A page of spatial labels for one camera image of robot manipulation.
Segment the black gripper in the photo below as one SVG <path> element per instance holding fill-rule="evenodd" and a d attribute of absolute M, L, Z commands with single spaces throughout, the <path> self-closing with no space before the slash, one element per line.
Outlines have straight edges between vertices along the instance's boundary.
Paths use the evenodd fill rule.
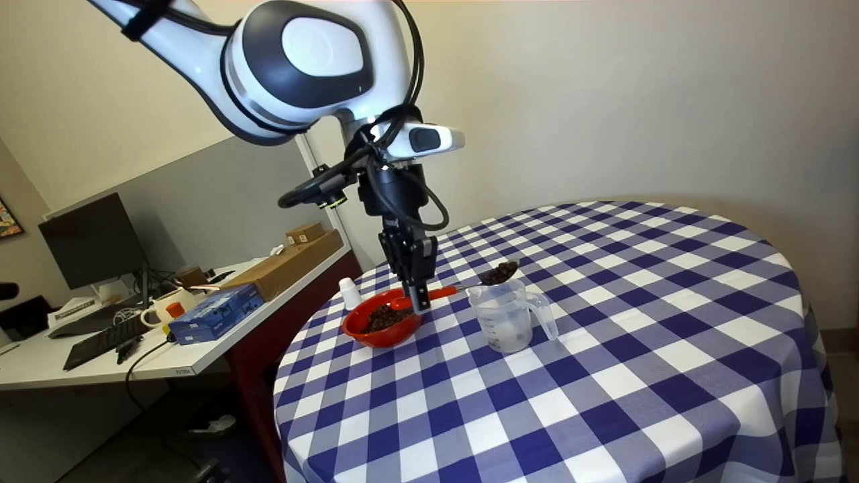
<path fill-rule="evenodd" d="M 428 306 L 426 282 L 434 275 L 438 243 L 418 215 L 428 201 L 422 168 L 368 168 L 359 177 L 359 201 L 368 215 L 380 221 L 379 243 L 406 300 L 423 311 Z"/>

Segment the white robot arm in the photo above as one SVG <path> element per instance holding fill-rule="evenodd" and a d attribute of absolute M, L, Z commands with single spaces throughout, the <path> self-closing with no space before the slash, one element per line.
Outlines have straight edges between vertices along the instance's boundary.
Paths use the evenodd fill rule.
<path fill-rule="evenodd" d="M 88 3 L 179 74 L 242 141 L 278 145 L 333 115 L 344 158 L 281 201 L 334 208 L 357 186 L 384 223 L 380 247 L 411 306 L 428 306 L 434 239 L 418 211 L 432 193 L 418 162 L 457 138 L 415 107 L 423 51 L 402 0 L 261 0 L 235 25 L 206 19 L 192 0 Z"/>

